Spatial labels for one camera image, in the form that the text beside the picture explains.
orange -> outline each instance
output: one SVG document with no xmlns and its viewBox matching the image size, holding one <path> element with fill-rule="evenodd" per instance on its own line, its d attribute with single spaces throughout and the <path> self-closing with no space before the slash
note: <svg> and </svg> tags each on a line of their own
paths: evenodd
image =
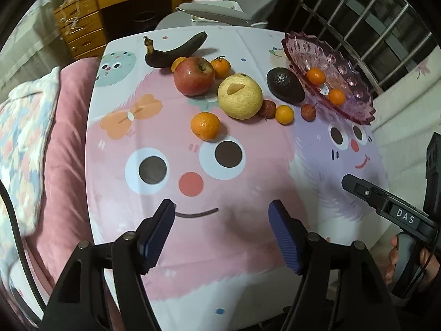
<svg viewBox="0 0 441 331">
<path fill-rule="evenodd" d="M 343 91 L 341 91 L 337 88 L 334 88 L 329 91 L 328 99 L 331 101 L 331 103 L 334 106 L 341 106 L 345 102 L 346 96 Z"/>
<path fill-rule="evenodd" d="M 187 57 L 178 57 L 177 59 L 175 59 L 174 61 L 173 61 L 173 63 L 171 64 L 171 67 L 170 67 L 170 69 L 171 69 L 171 71 L 172 72 L 175 72 L 175 69 L 176 69 L 176 67 L 183 61 L 183 60 L 185 60 Z"/>
<path fill-rule="evenodd" d="M 322 85 L 326 81 L 326 76 L 322 70 L 318 68 L 311 68 L 308 72 L 306 72 L 306 76 L 309 81 L 316 86 Z"/>
<path fill-rule="evenodd" d="M 294 111 L 289 106 L 278 106 L 275 117 L 280 124 L 290 124 L 294 120 Z"/>
<path fill-rule="evenodd" d="M 231 69 L 230 62 L 228 62 L 223 57 L 225 56 L 219 56 L 210 62 L 214 68 L 217 78 L 227 77 L 230 74 L 230 69 Z"/>
<path fill-rule="evenodd" d="M 219 118 L 210 112 L 198 113 L 190 123 L 191 131 L 203 141 L 214 139 L 219 132 L 220 125 Z"/>
</svg>

black pupil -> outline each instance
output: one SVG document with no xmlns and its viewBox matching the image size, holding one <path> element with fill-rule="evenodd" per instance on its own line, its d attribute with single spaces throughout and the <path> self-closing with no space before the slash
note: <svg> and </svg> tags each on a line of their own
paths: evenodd
<svg viewBox="0 0 441 331">
<path fill-rule="evenodd" d="M 242 160 L 242 150 L 233 141 L 223 141 L 214 151 L 217 162 L 225 168 L 234 168 Z"/>
<path fill-rule="evenodd" d="M 341 132 L 335 128 L 331 128 L 331 138 L 336 142 L 338 145 L 343 143 L 343 136 L 341 135 Z"/>
<path fill-rule="evenodd" d="M 158 184 L 167 174 L 167 166 L 160 157 L 148 157 L 139 165 L 139 176 L 147 184 Z"/>
<path fill-rule="evenodd" d="M 354 134 L 359 140 L 363 139 L 363 133 L 361 132 L 360 128 L 358 128 L 357 126 L 354 126 Z"/>
</svg>

red cartoon nose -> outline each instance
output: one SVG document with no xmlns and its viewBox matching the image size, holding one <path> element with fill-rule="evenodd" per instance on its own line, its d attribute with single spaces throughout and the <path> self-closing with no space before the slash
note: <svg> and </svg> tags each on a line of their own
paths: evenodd
<svg viewBox="0 0 441 331">
<path fill-rule="evenodd" d="M 351 148 L 356 153 L 359 151 L 358 143 L 354 139 L 351 139 Z"/>
<path fill-rule="evenodd" d="M 196 196 L 202 192 L 204 181 L 198 173 L 188 172 L 179 178 L 178 187 L 182 194 Z"/>
</svg>

cartoon smile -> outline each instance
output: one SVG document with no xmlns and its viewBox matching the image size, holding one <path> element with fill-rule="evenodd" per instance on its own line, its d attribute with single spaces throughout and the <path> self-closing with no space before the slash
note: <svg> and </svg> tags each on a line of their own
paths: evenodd
<svg viewBox="0 0 441 331">
<path fill-rule="evenodd" d="M 197 213 L 197 214 L 182 214 L 182 213 L 178 213 L 177 211 L 175 211 L 175 216 L 180 217 L 180 218 L 191 219 L 191 218 L 199 218 L 199 217 L 204 217 L 206 215 L 214 214 L 217 211 L 219 211 L 219 208 L 213 208 L 211 210 L 207 210 L 207 211 L 204 211 L 202 213 Z"/>
<path fill-rule="evenodd" d="M 356 169 L 361 169 L 361 168 L 363 168 L 365 165 L 366 165 L 366 163 L 367 163 L 367 161 L 369 161 L 370 160 L 370 158 L 367 156 L 367 155 L 364 155 L 364 162 L 363 163 L 361 163 L 360 165 L 356 165 Z"/>
</svg>

tablecloth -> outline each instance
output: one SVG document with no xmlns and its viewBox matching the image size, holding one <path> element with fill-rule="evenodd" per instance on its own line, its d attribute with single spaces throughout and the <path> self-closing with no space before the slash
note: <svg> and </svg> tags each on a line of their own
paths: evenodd
<svg viewBox="0 0 441 331">
<path fill-rule="evenodd" d="M 147 35 L 157 50 L 169 50 L 201 31 L 208 38 L 196 55 L 209 61 L 225 55 L 232 72 L 251 76 L 264 98 L 285 104 L 265 80 L 271 68 L 287 65 L 283 33 L 203 26 Z M 88 119 L 87 199 L 96 243 L 135 230 L 162 199 L 176 204 L 179 216 L 158 264 L 143 277 L 164 331 L 239 329 L 292 303 L 299 278 L 284 266 L 268 223 L 273 199 L 333 242 L 374 245 L 388 222 L 341 188 L 347 173 L 386 188 L 369 126 L 332 113 L 306 122 L 297 106 L 289 126 L 257 116 L 231 119 L 217 102 L 219 80 L 206 95 L 188 98 L 177 91 L 170 71 L 147 66 L 144 35 L 110 42 L 101 61 Z M 140 106 L 145 108 L 138 113 Z M 215 141 L 191 132 L 190 121 L 200 111 L 219 117 Z M 343 142 L 332 139 L 332 128 Z M 217 157 L 222 150 L 234 156 L 229 167 Z M 155 183 L 142 175 L 152 161 L 164 170 Z M 106 278 L 115 295 L 111 272 Z"/>
</svg>

